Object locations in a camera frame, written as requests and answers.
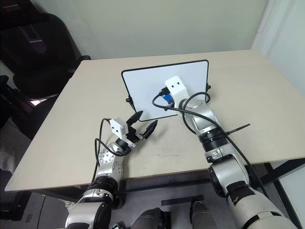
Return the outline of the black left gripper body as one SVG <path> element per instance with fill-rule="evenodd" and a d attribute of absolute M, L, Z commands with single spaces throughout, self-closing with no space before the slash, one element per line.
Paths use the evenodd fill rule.
<path fill-rule="evenodd" d="M 126 134 L 126 137 L 132 143 L 137 143 L 144 139 L 143 135 L 139 134 L 133 127 L 128 127 L 128 133 Z"/>

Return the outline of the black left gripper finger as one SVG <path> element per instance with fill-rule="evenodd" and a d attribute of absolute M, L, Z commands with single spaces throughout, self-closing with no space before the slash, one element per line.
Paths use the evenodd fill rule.
<path fill-rule="evenodd" d="M 145 132 L 142 134 L 143 138 L 147 139 L 154 132 L 156 126 L 158 124 L 158 120 L 154 120 L 152 123 L 148 125 Z"/>
<path fill-rule="evenodd" d="M 142 116 L 143 111 L 138 111 L 135 114 L 133 114 L 127 121 L 126 124 L 128 126 L 132 126 L 134 123 L 136 123 L 140 117 Z"/>

